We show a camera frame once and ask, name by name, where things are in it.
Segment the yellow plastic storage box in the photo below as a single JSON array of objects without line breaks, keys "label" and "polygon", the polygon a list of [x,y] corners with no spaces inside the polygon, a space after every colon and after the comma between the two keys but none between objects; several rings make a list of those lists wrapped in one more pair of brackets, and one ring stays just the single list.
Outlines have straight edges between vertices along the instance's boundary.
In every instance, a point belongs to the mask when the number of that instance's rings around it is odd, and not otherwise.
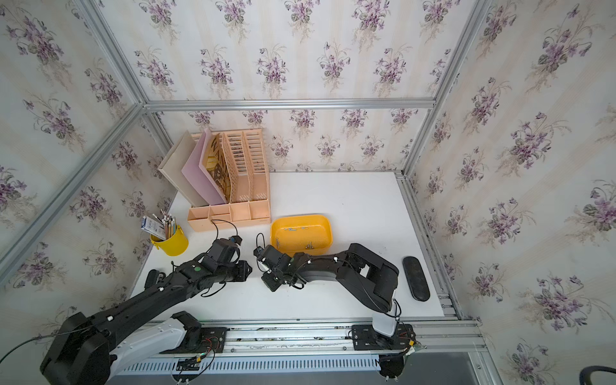
[{"label": "yellow plastic storage box", "polygon": [[279,218],[271,225],[270,243],[290,256],[325,254],[333,243],[330,221],[321,214]]}]

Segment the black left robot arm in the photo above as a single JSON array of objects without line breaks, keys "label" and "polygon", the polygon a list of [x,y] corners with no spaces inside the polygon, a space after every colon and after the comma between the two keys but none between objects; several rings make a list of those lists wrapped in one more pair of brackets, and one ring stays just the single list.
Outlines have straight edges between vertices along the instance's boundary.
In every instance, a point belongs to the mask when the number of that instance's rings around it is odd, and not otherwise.
[{"label": "black left robot arm", "polygon": [[233,261],[240,236],[221,238],[197,257],[142,293],[91,316],[78,312],[65,319],[43,358],[40,371],[50,384],[105,384],[122,370],[183,340],[196,347],[200,322],[186,311],[173,314],[160,327],[144,325],[220,282],[244,282],[252,268]]}]

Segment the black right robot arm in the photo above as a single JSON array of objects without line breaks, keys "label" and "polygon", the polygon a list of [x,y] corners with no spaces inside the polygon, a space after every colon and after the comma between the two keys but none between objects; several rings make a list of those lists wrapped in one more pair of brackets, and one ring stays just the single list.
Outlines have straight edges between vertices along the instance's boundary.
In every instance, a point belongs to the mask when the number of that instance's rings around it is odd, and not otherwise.
[{"label": "black right robot arm", "polygon": [[295,253],[289,256],[274,246],[258,246],[253,251],[257,262],[265,266],[261,280],[270,291],[282,286],[302,290],[309,282],[338,282],[365,307],[382,316],[374,316],[372,328],[383,338],[393,338],[401,310],[395,300],[399,269],[359,243],[334,254]]}]

